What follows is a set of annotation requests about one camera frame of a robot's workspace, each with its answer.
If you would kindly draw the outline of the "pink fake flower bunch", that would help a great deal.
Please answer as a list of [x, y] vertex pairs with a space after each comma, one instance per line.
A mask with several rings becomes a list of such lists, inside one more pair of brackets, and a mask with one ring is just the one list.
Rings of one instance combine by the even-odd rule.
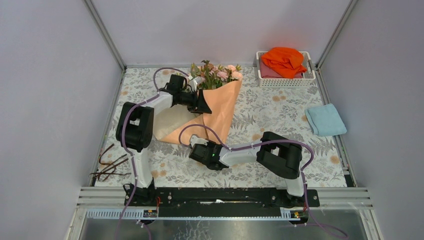
[[214, 90], [229, 83], [227, 82], [228, 74], [225, 67], [220, 64], [214, 65], [209, 60], [202, 60], [200, 65], [192, 63], [190, 66], [190, 76], [201, 76], [205, 78], [204, 82], [198, 88], [202, 90]]

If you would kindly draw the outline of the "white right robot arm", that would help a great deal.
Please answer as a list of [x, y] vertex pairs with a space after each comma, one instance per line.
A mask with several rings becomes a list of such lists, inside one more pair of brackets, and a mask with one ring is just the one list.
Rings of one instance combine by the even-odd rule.
[[192, 135], [189, 158], [210, 170], [220, 171], [234, 165], [257, 163], [284, 179], [287, 201], [301, 205], [307, 194], [301, 179], [302, 146], [293, 140], [267, 131], [252, 143], [225, 146]]

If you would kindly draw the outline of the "pink fake flower stem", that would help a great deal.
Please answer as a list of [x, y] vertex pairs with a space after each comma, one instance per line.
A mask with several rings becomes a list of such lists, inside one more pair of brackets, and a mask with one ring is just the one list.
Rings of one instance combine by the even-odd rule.
[[243, 74], [241, 73], [242, 67], [237, 64], [237, 65], [227, 65], [225, 67], [225, 71], [228, 75], [227, 77], [227, 82], [232, 82], [232, 81], [241, 81], [243, 79]]

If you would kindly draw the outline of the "light blue towel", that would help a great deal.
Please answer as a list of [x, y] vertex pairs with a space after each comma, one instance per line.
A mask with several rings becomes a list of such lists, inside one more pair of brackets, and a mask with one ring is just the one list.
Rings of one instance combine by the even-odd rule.
[[333, 137], [347, 133], [347, 128], [332, 103], [308, 108], [305, 116], [316, 136]]

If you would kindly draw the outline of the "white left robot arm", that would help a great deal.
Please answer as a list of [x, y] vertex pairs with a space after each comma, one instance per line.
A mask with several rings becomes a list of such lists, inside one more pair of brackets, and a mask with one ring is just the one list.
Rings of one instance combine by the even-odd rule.
[[139, 103], [125, 102], [116, 127], [115, 138], [130, 154], [134, 183], [139, 188], [136, 199], [144, 206], [152, 204], [155, 192], [149, 186], [153, 181], [146, 157], [154, 130], [154, 117], [175, 105], [186, 106], [190, 113], [211, 114], [205, 91], [189, 85], [186, 77], [171, 75], [169, 82], [156, 94]]

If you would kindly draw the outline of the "brown kraft wrapping paper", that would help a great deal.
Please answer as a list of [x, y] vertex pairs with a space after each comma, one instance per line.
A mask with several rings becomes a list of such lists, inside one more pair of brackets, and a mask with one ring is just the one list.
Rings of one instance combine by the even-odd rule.
[[154, 116], [153, 135], [161, 142], [189, 144], [192, 135], [211, 140], [227, 141], [236, 101], [242, 86], [240, 80], [231, 81], [217, 89], [203, 92], [212, 113], [196, 114], [186, 106], [175, 105]]

